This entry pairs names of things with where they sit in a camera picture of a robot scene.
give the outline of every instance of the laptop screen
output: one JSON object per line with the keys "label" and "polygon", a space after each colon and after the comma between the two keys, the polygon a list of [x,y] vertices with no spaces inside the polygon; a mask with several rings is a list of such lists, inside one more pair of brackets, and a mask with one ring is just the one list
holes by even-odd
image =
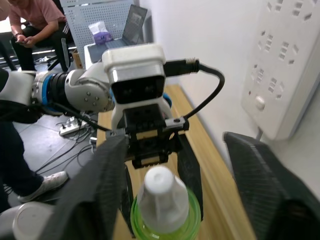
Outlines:
{"label": "laptop screen", "polygon": [[147,9],[131,5],[128,17],[126,19],[122,38],[129,44],[137,44],[142,26],[144,24]]}

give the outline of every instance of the green bottle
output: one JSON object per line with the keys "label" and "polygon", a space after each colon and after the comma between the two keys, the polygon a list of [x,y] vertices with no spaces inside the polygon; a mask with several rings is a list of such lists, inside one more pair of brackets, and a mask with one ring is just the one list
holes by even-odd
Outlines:
{"label": "green bottle", "polygon": [[137,240],[194,240],[200,222],[194,193],[167,167],[151,168],[131,208]]}

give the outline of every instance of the laptop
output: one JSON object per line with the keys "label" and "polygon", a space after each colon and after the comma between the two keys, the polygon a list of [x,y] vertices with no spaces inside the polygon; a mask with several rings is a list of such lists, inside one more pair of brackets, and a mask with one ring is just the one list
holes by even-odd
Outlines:
{"label": "laptop", "polygon": [[147,9],[136,5],[131,5],[128,17],[125,22],[121,38],[108,41],[105,44],[92,45],[88,47],[92,63],[101,60],[102,54],[108,49],[116,49],[131,45],[136,45],[144,25]]}

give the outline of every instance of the floor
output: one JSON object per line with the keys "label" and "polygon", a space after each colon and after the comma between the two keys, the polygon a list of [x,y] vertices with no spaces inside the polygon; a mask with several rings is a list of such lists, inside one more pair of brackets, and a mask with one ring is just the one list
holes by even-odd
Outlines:
{"label": "floor", "polygon": [[[38,71],[47,70],[47,66],[45,64],[41,64],[40,66],[38,65],[36,68]],[[57,66],[54,68],[54,71],[61,72],[62,70],[59,66]],[[13,123],[24,143],[24,158],[33,171],[39,169],[43,164],[45,164],[49,160],[52,160],[55,157],[63,154],[65,151],[70,149],[75,144],[75,140],[68,139],[59,135],[59,129],[61,127],[59,123],[66,122],[68,118],[69,117],[64,115],[60,117],[44,115],[34,124],[22,124],[17,122]],[[91,118],[94,120],[98,119],[97,115],[91,116]],[[87,134],[87,137],[81,143],[79,143],[66,155],[62,156],[57,161],[55,161],[48,167],[44,168],[43,171],[49,170],[52,167],[67,160],[71,156],[79,153],[79,151],[83,147],[89,145],[89,139],[90,135]],[[91,149],[81,153],[79,155],[80,164],[85,164],[87,161],[91,159],[92,155],[93,154]],[[70,159],[67,162],[49,170],[43,175],[48,176],[50,174],[62,171],[66,165],[67,167],[65,170],[67,171],[70,178],[74,177],[81,169],[81,166],[77,162],[77,159]],[[17,206],[21,204],[20,202],[18,202],[15,193],[11,193],[9,195],[9,203],[12,206]]]}

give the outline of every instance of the wall outlet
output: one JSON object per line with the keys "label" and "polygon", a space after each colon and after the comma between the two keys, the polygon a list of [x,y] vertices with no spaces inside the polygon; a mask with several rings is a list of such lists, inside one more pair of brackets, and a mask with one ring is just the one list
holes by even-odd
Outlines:
{"label": "wall outlet", "polygon": [[320,79],[320,0],[265,0],[241,104],[271,140],[298,127]]}

